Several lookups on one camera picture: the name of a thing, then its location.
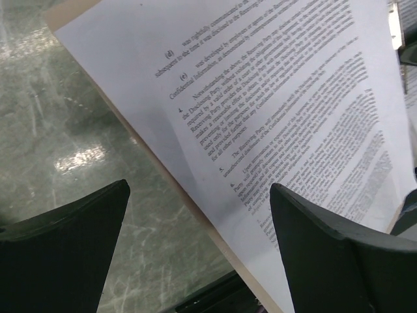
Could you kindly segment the white printed paper sheets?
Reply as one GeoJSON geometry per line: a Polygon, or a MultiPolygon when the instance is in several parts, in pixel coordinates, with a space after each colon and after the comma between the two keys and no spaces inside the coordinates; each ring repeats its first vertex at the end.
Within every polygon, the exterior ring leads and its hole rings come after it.
{"type": "MultiPolygon", "coordinates": [[[[416,32],[416,0],[398,1],[401,25],[407,37],[416,32]]],[[[405,103],[407,109],[416,106],[416,67],[407,66],[407,94],[405,103]]]]}

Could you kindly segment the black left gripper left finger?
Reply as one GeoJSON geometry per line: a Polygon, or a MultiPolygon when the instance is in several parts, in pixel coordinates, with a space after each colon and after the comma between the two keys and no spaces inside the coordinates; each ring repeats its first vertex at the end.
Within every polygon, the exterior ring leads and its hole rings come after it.
{"type": "Polygon", "coordinates": [[[96,312],[129,197],[123,179],[1,226],[1,311],[96,312]]]}

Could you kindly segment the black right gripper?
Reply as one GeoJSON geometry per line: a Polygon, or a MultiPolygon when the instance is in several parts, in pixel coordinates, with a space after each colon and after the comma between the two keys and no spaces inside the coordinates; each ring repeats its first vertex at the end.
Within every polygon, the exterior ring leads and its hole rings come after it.
{"type": "Polygon", "coordinates": [[[408,93],[407,66],[416,67],[416,24],[402,32],[402,44],[399,48],[399,65],[404,93],[408,93]]]}

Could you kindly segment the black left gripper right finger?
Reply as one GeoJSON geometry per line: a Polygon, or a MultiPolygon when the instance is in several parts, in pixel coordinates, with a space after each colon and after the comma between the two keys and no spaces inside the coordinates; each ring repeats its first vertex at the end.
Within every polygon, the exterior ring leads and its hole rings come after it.
{"type": "Polygon", "coordinates": [[[277,183],[270,206],[295,312],[416,311],[416,241],[357,224],[277,183]]]}

